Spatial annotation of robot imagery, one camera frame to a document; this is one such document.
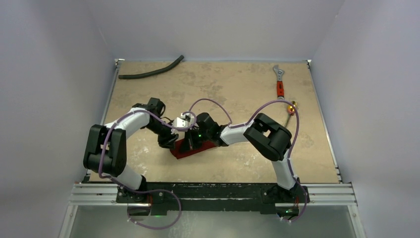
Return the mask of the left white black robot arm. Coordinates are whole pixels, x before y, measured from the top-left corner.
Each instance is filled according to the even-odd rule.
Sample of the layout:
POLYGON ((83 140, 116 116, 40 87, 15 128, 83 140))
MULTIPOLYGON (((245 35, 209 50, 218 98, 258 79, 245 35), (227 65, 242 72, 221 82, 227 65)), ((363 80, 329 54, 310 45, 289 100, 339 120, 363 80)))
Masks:
POLYGON ((125 186, 128 196, 141 203, 148 196, 146 178, 127 164, 127 139, 140 129, 148 129, 157 135, 158 145, 165 149, 175 148, 178 135, 172 125, 161 117, 165 104, 158 98, 150 98, 147 104, 135 104, 130 111, 106 125, 93 125, 88 134, 83 166, 101 178, 112 179, 125 186))

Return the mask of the dark red cloth napkin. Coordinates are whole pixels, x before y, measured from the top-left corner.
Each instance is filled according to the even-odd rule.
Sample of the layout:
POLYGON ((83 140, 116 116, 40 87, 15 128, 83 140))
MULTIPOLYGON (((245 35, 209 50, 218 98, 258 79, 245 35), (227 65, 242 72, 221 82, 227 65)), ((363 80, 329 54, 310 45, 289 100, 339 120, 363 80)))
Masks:
POLYGON ((179 160, 216 147, 211 141, 200 142, 197 148, 194 148, 193 145, 188 140, 181 139, 175 142, 175 148, 170 149, 170 152, 179 160))

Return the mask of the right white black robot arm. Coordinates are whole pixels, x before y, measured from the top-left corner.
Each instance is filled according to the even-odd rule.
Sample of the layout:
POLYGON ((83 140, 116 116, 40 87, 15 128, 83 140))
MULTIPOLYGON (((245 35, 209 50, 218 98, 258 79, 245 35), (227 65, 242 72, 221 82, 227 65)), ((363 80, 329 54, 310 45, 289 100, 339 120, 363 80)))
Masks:
POLYGON ((236 125, 218 124, 208 113, 201 113, 197 116, 197 124, 185 132, 183 139, 176 142, 173 155, 181 159, 214 147, 249 142, 264 158, 271 161, 279 187, 279 198, 289 202, 298 194, 296 178, 289 165, 291 137, 287 128, 263 113, 257 114, 249 124, 236 125))

